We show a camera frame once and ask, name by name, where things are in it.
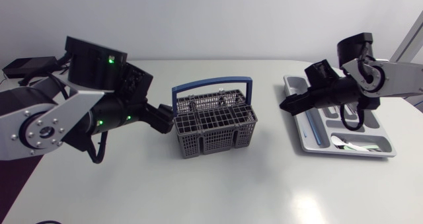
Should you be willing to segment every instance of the table surface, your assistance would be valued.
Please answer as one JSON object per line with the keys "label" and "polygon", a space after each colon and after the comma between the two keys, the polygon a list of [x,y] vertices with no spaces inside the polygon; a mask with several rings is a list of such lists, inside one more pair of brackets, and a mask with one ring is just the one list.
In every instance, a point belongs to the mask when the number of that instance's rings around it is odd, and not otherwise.
{"label": "table surface", "polygon": [[[250,146],[182,159],[175,129],[145,123],[109,132],[104,161],[63,145],[44,156],[4,223],[422,223],[423,114],[401,98],[375,111],[394,158],[306,153],[294,119],[279,109],[284,75],[300,61],[133,61],[154,75],[149,102],[171,88],[222,76],[253,79]],[[181,93],[242,88],[212,85]]]}

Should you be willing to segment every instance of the metal tray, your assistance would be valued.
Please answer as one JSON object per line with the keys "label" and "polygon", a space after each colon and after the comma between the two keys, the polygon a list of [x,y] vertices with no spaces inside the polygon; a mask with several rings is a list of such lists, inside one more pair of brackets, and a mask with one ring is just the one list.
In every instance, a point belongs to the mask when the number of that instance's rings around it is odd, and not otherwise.
{"label": "metal tray", "polygon": [[[302,94],[307,91],[307,87],[309,86],[306,77],[286,75],[284,76],[284,81],[287,96],[295,93]],[[307,113],[314,122],[315,133],[319,137],[320,145],[313,133]],[[338,113],[339,108],[312,108],[308,110],[308,112],[302,112],[294,116],[299,138],[301,140],[301,146],[304,151],[366,157],[394,157],[397,155],[397,152],[389,141],[386,131],[382,128],[379,120],[372,111],[365,112],[364,125],[358,131],[346,129]],[[354,122],[358,123],[358,117],[348,109],[346,109],[345,119],[352,126],[355,126]],[[339,149],[330,140],[332,135],[345,139],[354,145],[378,145],[381,151]]]}

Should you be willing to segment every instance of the gray plastic basket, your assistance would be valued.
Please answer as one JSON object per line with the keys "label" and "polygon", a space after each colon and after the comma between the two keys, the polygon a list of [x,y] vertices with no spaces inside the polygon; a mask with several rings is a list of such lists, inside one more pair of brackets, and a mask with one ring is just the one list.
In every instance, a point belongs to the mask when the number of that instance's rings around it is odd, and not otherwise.
{"label": "gray plastic basket", "polygon": [[[218,83],[247,83],[247,97],[240,90],[176,97],[179,92]],[[247,147],[257,122],[250,105],[251,90],[250,77],[220,77],[173,87],[174,123],[182,156]]]}

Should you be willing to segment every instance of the black cable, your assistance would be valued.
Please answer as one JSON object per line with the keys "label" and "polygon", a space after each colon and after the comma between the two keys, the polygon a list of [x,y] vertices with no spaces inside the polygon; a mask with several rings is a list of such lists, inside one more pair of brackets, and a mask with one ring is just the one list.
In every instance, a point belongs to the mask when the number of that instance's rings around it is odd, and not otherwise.
{"label": "black cable", "polygon": [[6,81],[6,80],[7,80],[6,75],[5,75],[5,72],[3,72],[3,77],[4,77],[4,79],[0,82],[0,85],[1,85],[4,81]]}
{"label": "black cable", "polygon": [[356,127],[352,127],[350,125],[348,125],[345,121],[345,105],[341,105],[340,107],[340,115],[341,115],[341,121],[342,124],[344,124],[345,128],[350,130],[350,131],[357,131],[358,129],[360,129],[363,126],[364,123],[364,110],[357,110],[357,115],[358,115],[358,124]]}
{"label": "black cable", "polygon": [[37,224],[61,224],[61,223],[58,221],[42,221]]}
{"label": "black cable", "polygon": [[94,144],[91,142],[91,145],[88,146],[87,152],[90,156],[91,160],[96,163],[100,164],[103,161],[104,153],[106,151],[106,141],[107,141],[107,131],[101,133],[101,139],[98,144],[100,147],[98,148],[98,153],[96,154]]}
{"label": "black cable", "polygon": [[60,74],[59,75],[63,75],[64,73],[66,73],[66,71],[68,71],[69,70],[69,66],[67,66],[67,67],[64,67],[63,68],[63,71],[62,72],[60,72]]}
{"label": "black cable", "polygon": [[50,72],[47,72],[47,76],[59,87],[61,94],[65,99],[69,98],[69,95],[67,95],[67,92],[65,90],[65,87],[60,83],[59,79],[54,77]]}
{"label": "black cable", "polygon": [[19,81],[19,85],[27,86],[29,81],[38,75],[44,75],[47,72],[60,70],[62,65],[65,65],[71,58],[72,58],[72,54],[69,52],[66,52],[65,55],[62,58],[58,59],[55,63],[51,65],[43,66],[39,69],[36,69],[30,72],[28,75],[25,76],[23,80]]}

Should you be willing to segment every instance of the spoon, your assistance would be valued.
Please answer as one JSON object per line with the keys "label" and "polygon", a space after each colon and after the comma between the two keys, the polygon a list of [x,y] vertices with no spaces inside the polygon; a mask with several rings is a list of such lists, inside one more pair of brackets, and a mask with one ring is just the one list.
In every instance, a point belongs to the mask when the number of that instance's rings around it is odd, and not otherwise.
{"label": "spoon", "polygon": [[337,145],[337,146],[341,146],[341,145],[343,145],[343,146],[346,146],[346,147],[349,147],[349,148],[351,148],[351,149],[355,149],[356,151],[369,151],[368,149],[366,149],[366,148],[363,148],[363,147],[360,147],[360,146],[358,146],[358,145],[353,145],[353,144],[351,144],[351,143],[345,143],[345,142],[343,142],[339,137],[337,137],[337,136],[335,136],[335,135],[333,135],[333,136],[331,136],[330,137],[330,139],[332,140],[332,142],[335,144],[335,145]]}

